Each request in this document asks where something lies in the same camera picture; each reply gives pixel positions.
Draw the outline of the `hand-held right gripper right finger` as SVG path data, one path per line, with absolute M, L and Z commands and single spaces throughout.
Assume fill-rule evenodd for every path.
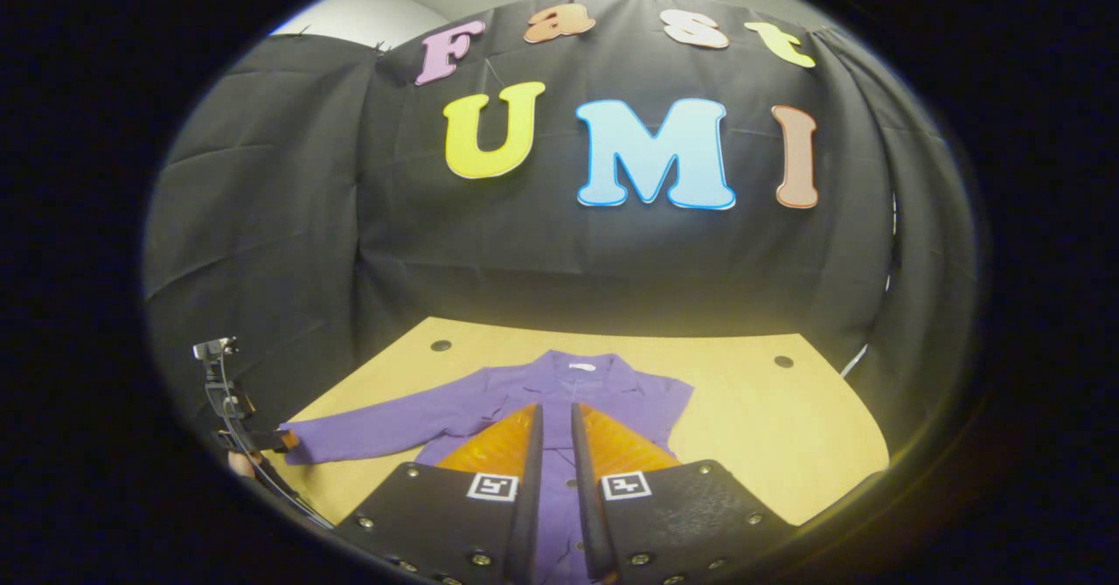
M 593 582 L 744 584 L 794 537 L 717 461 L 685 464 L 587 403 L 571 431 Z

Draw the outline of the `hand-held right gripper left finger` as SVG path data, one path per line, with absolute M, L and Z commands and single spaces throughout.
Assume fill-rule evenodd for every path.
M 435 465 L 399 464 L 335 532 L 410 584 L 532 584 L 543 428 L 529 403 Z

